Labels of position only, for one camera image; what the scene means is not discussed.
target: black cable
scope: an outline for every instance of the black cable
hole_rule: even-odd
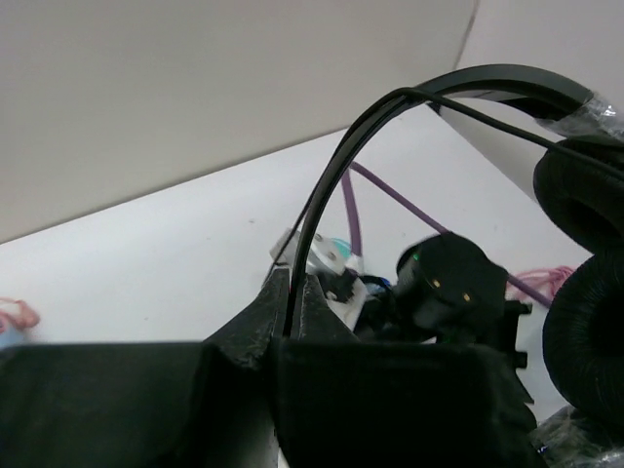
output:
[[[298,307],[298,302],[301,298],[303,278],[305,275],[305,263],[314,238],[314,233],[318,227],[323,210],[325,209],[333,190],[339,183],[340,178],[348,169],[349,165],[355,159],[364,144],[366,144],[366,142],[369,141],[389,120],[426,101],[438,103],[441,106],[472,117],[473,119],[500,130],[501,132],[531,141],[547,149],[558,151],[571,158],[576,158],[590,166],[599,168],[610,176],[624,181],[624,175],[608,164],[602,163],[569,148],[562,147],[555,142],[541,136],[534,135],[531,132],[527,132],[512,125],[500,122],[499,120],[489,117],[486,114],[483,114],[482,112],[479,112],[462,103],[419,89],[402,88],[395,90],[376,102],[363,114],[363,116],[358,118],[354,125],[349,128],[347,134],[342,139],[340,145],[336,148],[333,156],[331,157],[323,175],[317,182],[317,186],[312,194],[310,203],[306,204],[308,216],[306,217],[301,229],[299,244],[297,246],[295,261],[292,268],[287,326],[284,331],[286,335],[290,334],[289,320],[292,319],[293,311],[295,307]]]
[[[407,91],[407,90],[410,90],[410,88],[399,88],[398,90],[394,90],[394,91],[388,93],[386,96],[384,96],[381,99],[379,99],[376,103],[371,105],[367,110],[365,110],[364,113],[362,113],[362,115],[360,115],[360,117],[358,117],[358,119],[353,124],[351,124],[351,126],[346,131],[344,136],[342,136],[342,139],[340,140],[340,143],[338,144],[336,150],[333,152],[333,155],[331,156],[331,158],[333,159],[335,157],[335,155],[338,152],[338,150],[342,147],[342,145],[346,142],[346,140],[351,137],[351,135],[353,134],[355,129],[363,126],[367,122],[367,120],[369,120],[370,118],[376,118],[375,112],[377,112],[378,110],[382,110],[385,105],[389,106],[389,104],[392,103],[391,101],[393,99],[395,100],[394,105],[392,107],[390,107],[389,109],[387,109],[387,110],[389,110],[389,112],[387,112],[389,115],[393,115],[394,112],[396,112],[396,108],[398,106],[405,105],[405,94],[404,94],[404,91]],[[264,281],[262,282],[262,284],[266,283],[266,280],[269,279],[269,276],[271,276],[271,272],[273,271],[273,268],[275,268],[275,266],[278,264],[278,261],[279,261],[280,257],[282,256],[282,254],[284,253],[284,251],[286,250],[286,247],[288,246],[288,244],[293,240],[294,234],[295,234],[296,230],[298,229],[299,224],[301,224],[301,222],[305,218],[305,214],[307,213],[308,209],[310,208],[310,203],[312,203],[312,197],[314,196],[314,193],[316,192],[316,189],[319,186],[319,182],[321,181],[321,179],[325,175],[325,171],[321,175],[321,178],[319,179],[317,184],[312,189],[312,193],[310,194],[310,196],[306,200],[305,205],[303,205],[303,209],[301,209],[301,212],[297,216],[297,219],[294,222],[294,225],[292,226],[292,230],[289,233],[289,235],[287,236],[284,244],[282,245],[282,247],[278,251],[278,254],[275,256],[275,259],[271,262],[271,266],[269,267],[269,270],[267,271],[266,276],[264,277]]]

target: gray wall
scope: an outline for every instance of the gray wall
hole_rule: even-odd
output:
[[[473,0],[0,1],[0,241],[344,127]]]
[[[523,63],[547,68],[598,90],[624,109],[624,2],[621,0],[481,0],[458,66]],[[556,138],[526,116],[466,101],[488,114]],[[533,168],[544,149],[443,112],[492,163],[533,196]]]

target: headphones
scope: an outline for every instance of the headphones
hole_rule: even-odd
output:
[[[499,102],[564,139],[554,143],[452,98]],[[597,419],[624,427],[624,121],[602,97],[559,74],[512,64],[453,71],[395,90],[348,129],[299,215],[284,335],[301,306],[305,263],[325,206],[362,147],[388,121],[433,102],[547,148],[533,174],[546,215],[594,254],[557,293],[543,329],[546,368],[560,393]]]

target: cable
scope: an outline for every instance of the cable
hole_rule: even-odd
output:
[[[353,184],[351,183],[351,175],[349,174],[349,171],[344,173],[340,183],[342,185],[342,195],[344,196],[344,205],[347,212],[347,220],[349,222],[351,254],[362,257],[362,231],[360,230],[360,217],[358,215],[358,206],[355,202],[355,193],[353,192]]]
[[[409,212],[411,212],[413,215],[415,215],[417,218],[419,218],[420,220],[425,222],[430,227],[434,228],[436,231],[438,231],[438,232],[447,232],[448,231],[448,229],[446,229],[442,224],[440,224],[438,221],[436,221],[433,217],[431,217],[429,214],[427,214],[426,212],[421,210],[414,203],[412,203],[406,197],[401,195],[394,188],[392,188],[386,182],[381,180],[377,175],[373,174],[371,171],[369,171],[364,166],[361,166],[360,164],[358,164],[356,162],[353,162],[353,163],[351,163],[351,169],[353,170],[353,172],[358,173],[360,176],[368,179],[374,185],[379,187],[379,189],[381,189],[382,192],[388,194],[395,201],[397,201],[399,203],[399,205],[401,205],[402,207],[406,208]]]
[[[377,175],[373,174],[371,171],[369,171],[365,167],[361,166],[360,164],[354,161],[353,163],[351,163],[351,170],[353,170],[355,173],[358,173],[360,176],[372,182],[382,192],[392,197],[395,201],[399,203],[399,205],[406,208],[408,211],[410,211],[413,215],[415,215],[417,218],[422,220],[429,227],[432,227],[433,229],[435,229],[436,231],[440,233],[448,231],[442,224],[436,221],[433,217],[425,213],[423,210],[417,207],[414,203],[412,203],[406,197],[401,195],[394,188],[392,188],[390,185],[388,185],[386,182],[381,180]],[[532,288],[530,285],[527,285],[526,283],[523,283],[522,280],[514,277],[514,275],[509,275],[509,283],[516,286],[518,290],[522,291],[526,295],[529,295],[530,297],[535,299],[537,302],[539,302],[543,306],[547,308],[550,307],[551,302],[552,302],[551,299],[546,297],[537,289]]]
[[[318,186],[319,186],[319,182],[317,182],[317,184],[314,186],[314,189],[312,190],[312,193],[310,194],[308,199],[305,201],[305,204],[303,205],[303,208],[301,209],[301,211],[297,215],[296,221],[292,225],[291,232],[287,236],[287,238],[284,241],[284,244],[282,245],[282,247],[278,250],[277,255],[275,255],[275,259],[271,262],[271,266],[269,266],[269,270],[266,272],[266,276],[264,277],[264,281],[262,281],[262,284],[266,283],[266,280],[269,279],[269,277],[271,276],[271,272],[273,271],[273,268],[275,268],[277,266],[277,264],[280,261],[280,258],[282,257],[282,254],[284,254],[284,251],[286,250],[286,247],[291,243],[291,240],[294,237],[294,233],[299,228],[299,224],[301,224],[301,222],[305,218],[305,214],[307,213],[308,208],[310,207],[310,203],[312,202],[312,196],[314,195],[314,192],[316,191]]]
[[[353,125],[347,131],[347,134],[334,152],[330,163],[319,179],[315,193],[312,194],[308,216],[306,217],[301,229],[301,236],[297,246],[294,266],[292,269],[291,292],[289,294],[285,334],[290,333],[289,326],[292,323],[293,311],[296,307],[298,307],[298,303],[301,298],[303,278],[305,275],[305,259],[310,250],[310,246],[314,238],[314,232],[318,227],[323,210],[325,209],[333,190],[338,185],[340,178],[344,175],[345,171],[353,162],[353,159],[357,156],[364,144],[366,144],[366,142],[371,139],[383,127],[383,125],[385,125],[385,123],[409,108],[420,105],[428,100],[472,117],[475,120],[485,123],[504,133],[526,139],[527,141],[531,141],[547,149],[558,151],[571,158],[584,161],[590,166],[600,168],[604,173],[609,174],[610,176],[624,180],[624,176],[608,164],[597,161],[577,151],[564,148],[541,136],[534,135],[512,125],[500,122],[469,106],[455,102],[446,97],[412,88],[402,88],[391,92],[365,112],[368,118],[359,118],[357,121],[359,125]]]

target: black foam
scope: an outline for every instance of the black foam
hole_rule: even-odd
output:
[[[557,293],[544,362],[573,406],[624,427],[624,248],[590,258]]]
[[[624,148],[577,139],[561,142],[624,172]],[[547,151],[533,173],[537,201],[550,219],[592,253],[624,245],[624,181]]]

